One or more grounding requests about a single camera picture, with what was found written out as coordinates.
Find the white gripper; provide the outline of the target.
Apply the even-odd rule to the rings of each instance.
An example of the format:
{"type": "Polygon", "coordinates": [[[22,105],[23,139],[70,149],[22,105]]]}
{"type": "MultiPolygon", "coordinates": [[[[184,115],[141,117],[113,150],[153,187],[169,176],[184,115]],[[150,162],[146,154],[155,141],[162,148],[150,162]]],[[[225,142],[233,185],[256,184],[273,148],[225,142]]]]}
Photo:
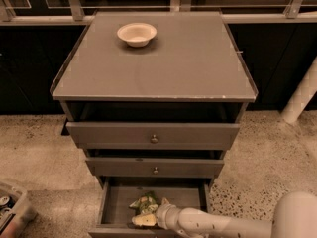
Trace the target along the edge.
{"type": "Polygon", "coordinates": [[[166,230],[178,230],[178,217],[181,209],[170,204],[166,197],[161,199],[161,206],[156,211],[156,216],[152,213],[139,214],[132,218],[132,223],[136,226],[155,226],[166,230]]]}

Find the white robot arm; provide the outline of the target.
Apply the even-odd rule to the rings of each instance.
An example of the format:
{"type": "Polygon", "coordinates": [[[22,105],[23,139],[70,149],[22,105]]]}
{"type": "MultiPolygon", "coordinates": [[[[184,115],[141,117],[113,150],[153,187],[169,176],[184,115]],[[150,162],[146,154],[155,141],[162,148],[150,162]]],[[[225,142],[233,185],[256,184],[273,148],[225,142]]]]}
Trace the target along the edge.
{"type": "Polygon", "coordinates": [[[195,208],[178,208],[166,197],[132,218],[138,227],[172,230],[182,238],[317,238],[317,196],[290,192],[277,203],[272,221],[210,214],[195,208]]]}

